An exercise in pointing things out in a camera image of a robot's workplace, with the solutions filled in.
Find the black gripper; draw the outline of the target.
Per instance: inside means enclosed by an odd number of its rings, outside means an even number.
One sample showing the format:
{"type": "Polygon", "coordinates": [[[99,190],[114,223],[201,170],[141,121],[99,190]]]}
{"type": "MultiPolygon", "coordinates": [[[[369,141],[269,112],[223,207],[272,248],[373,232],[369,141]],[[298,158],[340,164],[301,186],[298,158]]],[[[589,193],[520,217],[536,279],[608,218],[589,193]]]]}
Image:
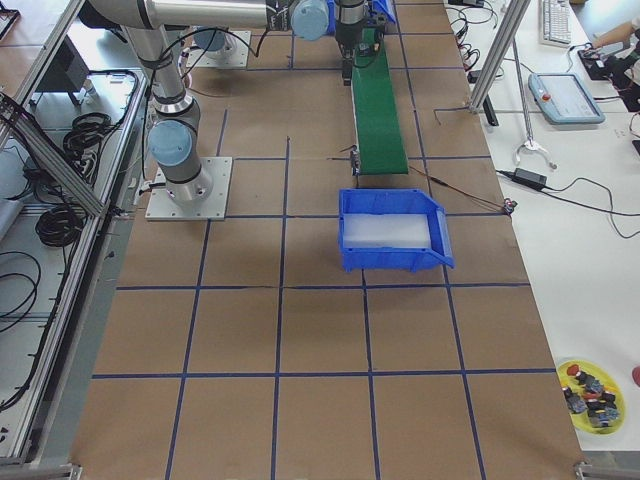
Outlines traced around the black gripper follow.
{"type": "MultiPolygon", "coordinates": [[[[352,56],[357,44],[361,42],[362,31],[366,25],[365,20],[357,23],[347,24],[340,21],[335,22],[334,38],[338,44],[342,56],[352,56]]],[[[352,59],[343,57],[341,62],[341,76],[344,86],[352,83],[352,59]]]]}

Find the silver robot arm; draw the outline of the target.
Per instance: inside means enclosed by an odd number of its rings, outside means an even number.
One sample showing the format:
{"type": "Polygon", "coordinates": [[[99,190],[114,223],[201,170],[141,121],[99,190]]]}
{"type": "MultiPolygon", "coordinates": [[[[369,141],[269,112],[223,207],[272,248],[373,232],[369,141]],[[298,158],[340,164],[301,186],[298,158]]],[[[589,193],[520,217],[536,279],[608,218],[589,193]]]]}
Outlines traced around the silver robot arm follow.
{"type": "Polygon", "coordinates": [[[366,1],[93,1],[107,20],[122,27],[151,75],[157,123],[148,135],[150,151],[165,177],[168,195],[186,203],[206,197],[214,180],[196,152],[200,109],[187,93],[164,27],[167,25],[264,28],[288,31],[305,40],[322,37],[334,13],[335,39],[350,83],[354,50],[368,17],[366,1]]]}

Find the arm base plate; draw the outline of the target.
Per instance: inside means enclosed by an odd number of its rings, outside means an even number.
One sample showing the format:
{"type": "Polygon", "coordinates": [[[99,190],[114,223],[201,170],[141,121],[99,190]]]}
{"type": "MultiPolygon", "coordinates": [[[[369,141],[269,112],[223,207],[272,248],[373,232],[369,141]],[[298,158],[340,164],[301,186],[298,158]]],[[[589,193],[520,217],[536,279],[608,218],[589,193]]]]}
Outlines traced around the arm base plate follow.
{"type": "Polygon", "coordinates": [[[189,183],[167,181],[161,169],[148,201],[145,217],[149,221],[223,221],[226,217],[233,159],[201,157],[201,171],[189,183]]]}
{"type": "Polygon", "coordinates": [[[187,60],[188,67],[217,69],[241,69],[248,63],[251,32],[205,31],[200,29],[193,36],[187,60]]]}

